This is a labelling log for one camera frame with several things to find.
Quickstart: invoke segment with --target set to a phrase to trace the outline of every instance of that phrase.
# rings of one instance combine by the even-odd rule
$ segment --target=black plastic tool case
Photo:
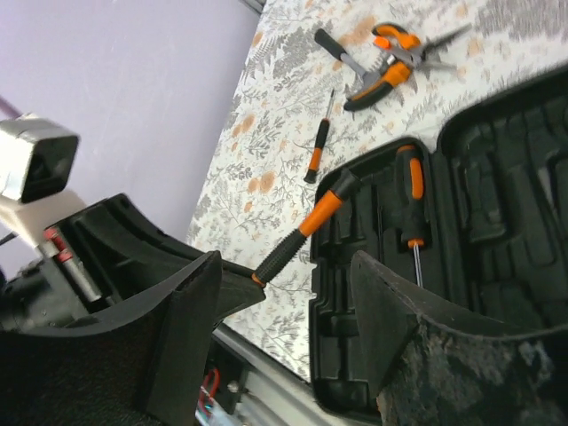
[[[310,303],[316,399],[329,412],[377,422],[367,391],[351,298],[351,256],[365,250],[415,282],[400,243],[394,159],[404,144],[422,151],[424,287],[487,316],[534,328],[568,321],[568,67],[481,102],[452,118],[438,149],[416,139],[381,146],[343,167],[363,179],[312,238],[317,264]],[[340,170],[321,181],[316,199]]]

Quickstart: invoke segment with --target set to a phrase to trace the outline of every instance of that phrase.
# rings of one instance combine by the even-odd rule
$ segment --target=screwdriver
[[[403,145],[395,159],[395,186],[402,206],[403,244],[413,251],[416,284],[422,287],[420,247],[426,237],[424,217],[424,180],[420,155],[414,145]]]
[[[361,181],[349,170],[343,169],[340,177],[322,195],[306,219],[280,242],[257,267],[252,280],[264,288],[284,269],[294,255],[303,246],[309,236],[318,229],[339,209],[343,202],[352,197],[360,188]]]
[[[331,91],[329,104],[327,105],[326,116],[319,122],[318,133],[316,134],[316,143],[313,148],[312,159],[308,166],[308,172],[304,177],[304,181],[308,184],[315,184],[318,170],[320,169],[321,152],[326,144],[327,134],[329,133],[329,115],[331,114],[331,106],[334,104],[335,89]]]

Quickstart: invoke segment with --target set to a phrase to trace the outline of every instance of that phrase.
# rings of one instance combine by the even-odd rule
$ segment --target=floral tablecloth
[[[391,21],[419,37],[471,23],[440,52],[457,72],[416,71],[374,108],[343,111],[358,77],[315,42],[324,28],[363,67],[384,56],[370,29]],[[435,149],[451,115],[568,59],[564,0],[268,0],[219,139],[187,242],[255,268],[312,207],[304,182],[313,139],[336,91],[319,177],[402,135]],[[309,380],[309,245],[266,289],[267,300],[226,323]]]

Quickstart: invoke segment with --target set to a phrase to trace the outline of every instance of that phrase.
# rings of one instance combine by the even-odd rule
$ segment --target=lavender wall
[[[69,186],[125,192],[183,240],[258,16],[238,0],[0,4],[0,93],[82,136]],[[0,265],[34,256],[13,241]]]

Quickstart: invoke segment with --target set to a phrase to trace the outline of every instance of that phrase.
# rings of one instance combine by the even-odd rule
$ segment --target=table
[[[568,8],[560,1],[268,0],[219,139],[187,242],[255,268],[311,209],[304,182],[329,93],[336,90],[319,177],[402,135],[434,150],[456,112],[568,59]],[[439,54],[457,72],[416,71],[372,109],[345,113],[355,74],[315,42],[324,28],[363,67],[383,55],[370,29],[391,21],[420,38],[467,23]],[[309,380],[308,302],[313,265],[306,244],[267,287],[262,304],[226,324]]]

